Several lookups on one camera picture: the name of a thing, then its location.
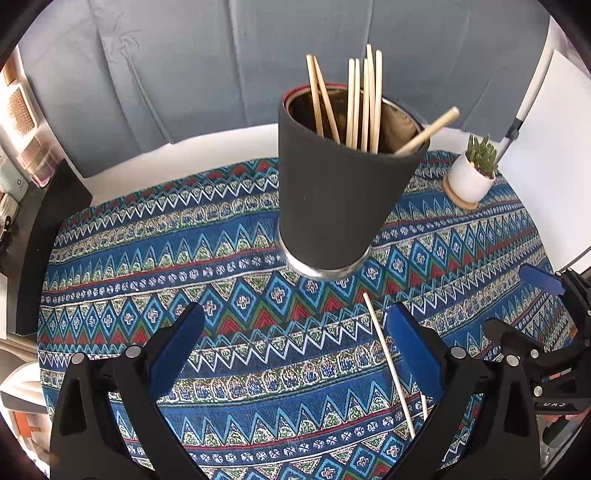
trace blue gripper pad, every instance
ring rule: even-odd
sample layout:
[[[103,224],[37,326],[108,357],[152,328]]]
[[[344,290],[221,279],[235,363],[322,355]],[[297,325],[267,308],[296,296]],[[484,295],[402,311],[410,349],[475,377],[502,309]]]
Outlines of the blue gripper pad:
[[[394,339],[418,387],[438,403],[444,394],[441,365],[421,337],[421,328],[404,306],[395,304],[386,312],[386,330]]]
[[[558,277],[551,273],[540,270],[529,263],[524,263],[519,268],[519,277],[525,283],[529,283],[540,290],[544,290],[550,295],[562,295],[565,292],[562,282]]]
[[[148,395],[156,402],[170,392],[184,364],[195,347],[205,326],[205,314],[201,305],[177,319],[182,324],[176,329],[150,368]]]

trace black cup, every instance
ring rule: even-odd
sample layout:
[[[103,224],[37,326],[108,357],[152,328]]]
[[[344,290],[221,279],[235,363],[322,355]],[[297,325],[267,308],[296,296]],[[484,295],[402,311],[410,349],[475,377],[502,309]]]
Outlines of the black cup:
[[[369,255],[374,236],[429,141],[414,153],[395,158],[393,153],[423,127],[410,113],[384,99],[378,153],[346,148],[347,87],[327,85],[327,89],[340,145],[332,140],[322,98],[324,137],[316,134],[309,85],[290,91],[279,107],[277,241],[299,273],[336,280],[351,275]]]

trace bolt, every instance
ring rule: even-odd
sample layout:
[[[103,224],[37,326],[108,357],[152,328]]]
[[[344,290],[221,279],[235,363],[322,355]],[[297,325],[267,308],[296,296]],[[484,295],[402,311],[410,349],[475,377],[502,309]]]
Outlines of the bolt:
[[[84,360],[84,354],[81,352],[75,353],[72,355],[72,358],[70,358],[70,362],[72,362],[74,365],[82,363],[82,360]]]
[[[466,351],[461,346],[452,347],[452,356],[458,359],[462,359],[466,356]]]
[[[140,353],[142,352],[142,349],[137,346],[137,345],[132,345],[130,346],[126,351],[125,351],[125,356],[128,358],[135,358],[137,357]]]
[[[516,367],[519,365],[519,359],[515,355],[507,355],[507,363],[512,367]]]

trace table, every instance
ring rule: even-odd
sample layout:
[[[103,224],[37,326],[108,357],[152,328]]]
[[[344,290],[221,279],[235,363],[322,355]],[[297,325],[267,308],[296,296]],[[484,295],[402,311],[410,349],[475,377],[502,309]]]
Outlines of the table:
[[[568,335],[560,301],[519,280],[523,262],[550,268],[523,205],[499,175],[477,210],[455,207],[441,188],[455,158],[427,154],[371,257],[354,276],[331,283],[300,277],[278,255],[277,159],[83,210],[56,238],[41,298],[50,414],[74,352],[117,355],[198,301],[205,333],[159,406],[209,478],[382,476],[410,438],[363,292],[380,317],[403,301],[448,345],[479,358],[500,353],[482,334],[492,316],[549,349]],[[418,387],[392,348],[418,429]],[[122,404],[112,400],[131,455],[149,466]],[[479,405],[476,395],[443,464],[461,453]]]

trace wooden chopstick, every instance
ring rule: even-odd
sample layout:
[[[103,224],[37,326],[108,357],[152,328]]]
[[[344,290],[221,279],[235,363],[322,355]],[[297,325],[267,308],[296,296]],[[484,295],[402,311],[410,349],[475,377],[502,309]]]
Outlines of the wooden chopstick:
[[[423,392],[421,392],[421,406],[423,408],[423,420],[426,420],[429,415],[429,410],[427,408],[427,397],[423,395]]]
[[[361,151],[368,150],[368,125],[369,125],[369,67],[368,59],[363,59],[363,117],[361,124]]]
[[[361,72],[359,59],[355,59],[355,97],[353,98],[353,137],[351,140],[352,148],[357,149],[357,137],[359,136],[359,88],[361,82]]]
[[[320,112],[320,98],[318,97],[318,80],[316,78],[316,67],[314,66],[314,57],[306,55],[308,64],[308,77],[310,78],[310,93],[312,95],[312,105],[314,107],[314,121],[316,122],[316,133],[324,136],[322,128],[322,113]]]
[[[384,69],[382,67],[382,51],[375,51],[375,107],[374,107],[374,125],[371,133],[371,153],[378,152],[379,125],[382,119],[382,77]]]
[[[367,58],[368,58],[368,80],[369,80],[369,129],[368,129],[368,150],[371,151],[371,136],[372,125],[374,124],[374,110],[375,110],[375,72],[374,72],[374,54],[371,45],[367,44]]]
[[[451,107],[441,117],[435,120],[431,125],[425,127],[421,133],[412,137],[406,144],[400,147],[394,152],[395,157],[403,157],[411,154],[419,145],[426,142],[431,138],[437,131],[441,130],[446,125],[449,125],[460,116],[460,111],[457,107]]]
[[[316,77],[318,79],[318,85],[320,86],[320,93],[322,94],[322,100],[324,102],[324,108],[326,110],[326,116],[329,118],[330,132],[332,133],[333,140],[340,144],[339,130],[336,128],[335,115],[330,105],[329,93],[326,90],[326,84],[324,83],[324,77],[318,65],[318,59],[314,57],[314,66],[316,67]]]
[[[347,88],[347,135],[345,145],[349,148],[353,141],[353,107],[355,103],[355,61],[349,59],[349,86]]]
[[[394,362],[392,362],[392,356],[390,355],[390,350],[388,349],[388,345],[386,344],[386,339],[384,338],[384,333],[382,332],[382,328],[379,325],[378,317],[375,314],[375,310],[373,305],[371,305],[371,300],[367,295],[367,292],[363,292],[363,299],[365,300],[365,304],[368,307],[369,315],[374,323],[374,327],[376,333],[378,334],[379,342],[382,345],[382,349],[384,350],[384,356],[386,357],[386,362],[390,367],[390,373],[392,374],[392,378],[394,379],[394,385],[396,386],[396,392],[398,393],[398,398],[400,399],[400,403],[402,405],[402,410],[404,411],[404,417],[406,418],[408,430],[410,432],[411,438],[415,437],[414,425],[413,421],[410,417],[410,412],[408,411],[408,405],[406,403],[406,399],[404,398],[404,392],[402,391],[402,385],[400,384],[400,380],[398,379],[398,374],[396,373],[396,369],[394,368]]]

